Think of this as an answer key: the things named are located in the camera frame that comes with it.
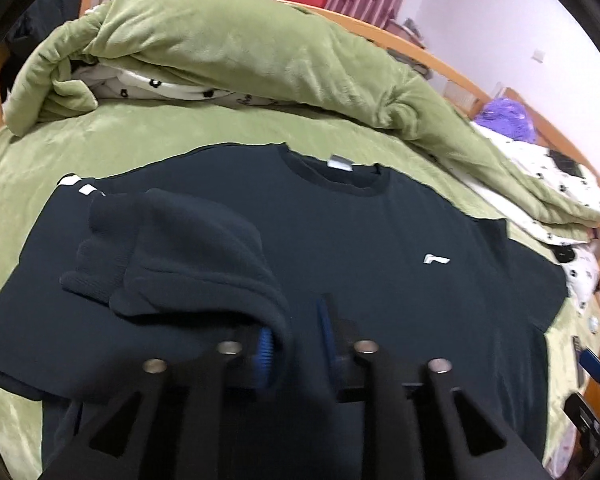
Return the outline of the dark navy sweatshirt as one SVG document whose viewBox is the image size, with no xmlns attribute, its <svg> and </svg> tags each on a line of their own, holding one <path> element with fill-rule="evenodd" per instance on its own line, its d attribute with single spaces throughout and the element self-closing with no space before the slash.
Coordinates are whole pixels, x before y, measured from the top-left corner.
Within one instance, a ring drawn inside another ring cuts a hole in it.
<svg viewBox="0 0 600 480">
<path fill-rule="evenodd" d="M 317 305 L 393 356 L 452 362 L 536 456 L 560 266 L 384 166 L 221 144 L 60 184 L 0 291 L 0 388 L 46 404 L 52 457 L 144 362 L 188 361 L 247 326 L 286 360 L 236 417 L 232 477 L 355 479 L 362 414 L 328 381 Z"/>
</svg>

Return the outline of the black phone on bedding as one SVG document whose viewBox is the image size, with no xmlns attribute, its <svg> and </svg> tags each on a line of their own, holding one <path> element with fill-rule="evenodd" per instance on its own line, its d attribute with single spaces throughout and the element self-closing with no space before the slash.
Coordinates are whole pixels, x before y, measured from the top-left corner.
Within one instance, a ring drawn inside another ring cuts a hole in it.
<svg viewBox="0 0 600 480">
<path fill-rule="evenodd" d="M 550 150 L 548 154 L 560 171 L 573 177 L 583 178 L 580 165 L 574 159 L 556 150 Z"/>
</svg>

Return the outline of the purple plastic bag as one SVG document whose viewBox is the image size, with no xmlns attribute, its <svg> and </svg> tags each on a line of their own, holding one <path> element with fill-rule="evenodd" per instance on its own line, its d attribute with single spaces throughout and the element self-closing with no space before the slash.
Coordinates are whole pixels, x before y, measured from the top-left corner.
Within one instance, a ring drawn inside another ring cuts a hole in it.
<svg viewBox="0 0 600 480">
<path fill-rule="evenodd" d="M 526 108 L 509 98 L 496 98 L 483 107 L 475 123 L 509 139 L 535 144 L 536 132 Z"/>
</svg>

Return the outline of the green plush folded quilt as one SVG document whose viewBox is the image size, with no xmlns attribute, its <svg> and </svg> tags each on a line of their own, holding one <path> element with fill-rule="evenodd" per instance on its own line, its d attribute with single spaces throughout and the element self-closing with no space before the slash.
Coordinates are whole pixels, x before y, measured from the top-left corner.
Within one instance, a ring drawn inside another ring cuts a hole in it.
<svg viewBox="0 0 600 480">
<path fill-rule="evenodd" d="M 410 66 L 321 15 L 274 0 L 108 0 L 56 28 L 4 111 L 23 136 L 96 110 L 73 62 L 335 112 L 450 162 L 545 224 L 600 226 L 600 205 L 526 174 Z"/>
</svg>

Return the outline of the black garment on headboard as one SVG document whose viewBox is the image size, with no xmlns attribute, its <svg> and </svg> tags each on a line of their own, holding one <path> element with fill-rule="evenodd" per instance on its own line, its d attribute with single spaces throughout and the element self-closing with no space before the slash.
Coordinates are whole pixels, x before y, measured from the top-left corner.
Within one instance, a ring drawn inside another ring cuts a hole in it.
<svg viewBox="0 0 600 480">
<path fill-rule="evenodd" d="M 81 3 L 82 0 L 35 0 L 5 37 L 10 55 L 25 60 L 57 27 L 79 17 Z"/>
</svg>

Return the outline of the wooden bed frame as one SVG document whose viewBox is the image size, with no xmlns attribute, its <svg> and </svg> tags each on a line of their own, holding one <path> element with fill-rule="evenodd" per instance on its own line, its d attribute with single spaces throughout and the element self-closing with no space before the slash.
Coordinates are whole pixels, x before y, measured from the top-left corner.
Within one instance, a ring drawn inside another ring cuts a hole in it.
<svg viewBox="0 0 600 480">
<path fill-rule="evenodd" d="M 386 32 L 373 25 L 366 24 L 350 16 L 339 14 L 332 11 L 314 8 L 314 6 L 304 6 L 300 3 L 287 3 L 291 6 L 307 10 L 311 13 L 321 15 L 352 34 L 363 37 L 372 44 L 384 49 L 396 61 L 410 66 L 416 73 L 424 78 L 437 94 L 440 94 L 445 101 L 448 101 L 454 110 L 463 117 L 475 116 L 481 107 L 488 102 L 488 95 L 470 78 L 463 75 L 456 68 L 442 61 L 437 55 L 430 51 L 416 46 L 412 42 Z M 92 66 L 98 63 L 90 64 L 81 61 L 73 62 L 71 65 L 71 76 L 79 68 Z M 304 107 L 316 112 L 331 114 L 346 118 L 350 122 L 355 122 L 360 126 L 370 128 L 354 119 L 340 115 L 321 108 L 299 104 L 274 101 L 268 105 L 242 105 L 242 104 L 216 104 L 212 101 L 161 101 L 161 100 L 136 100 L 136 99 L 96 99 L 97 107 L 106 101 L 120 102 L 149 102 L 157 105 L 187 105 L 189 103 L 200 103 L 208 105 L 219 105 L 230 108 L 283 108 L 283 107 Z M 386 130 L 377 130 L 378 132 L 395 136 L 395 134 Z M 437 158 L 434 154 L 421 150 L 418 146 L 411 144 L 417 151 L 425 152 L 432 156 L 434 163 L 443 168 L 442 164 L 447 160 Z M 585 169 L 590 170 L 600 187 L 600 175 L 590 165 L 584 165 Z M 573 235 L 578 242 L 588 242 L 593 236 L 593 230 L 600 226 L 582 226 L 579 223 L 570 224 L 545 224 L 551 233 L 557 235 Z M 519 226 L 512 222 L 514 237 L 523 242 L 532 245 L 539 245 L 539 242 L 527 232 L 524 232 Z M 76 323 L 70 323 L 67 327 L 53 325 L 47 332 L 35 333 L 30 330 L 30 323 L 35 321 L 38 316 L 35 312 L 23 310 L 17 314 L 7 315 L 5 321 L 0 325 L 0 388 L 15 393 L 17 396 L 24 396 L 29 399 L 36 399 L 44 393 L 51 393 L 55 396 L 103 396 L 106 388 L 97 385 L 94 378 L 88 376 L 84 368 L 79 368 L 75 373 L 61 372 L 57 378 L 51 378 L 50 373 L 44 370 L 41 361 L 46 356 L 58 358 L 62 348 L 73 349 L 94 349 L 95 341 L 79 332 Z"/>
</svg>

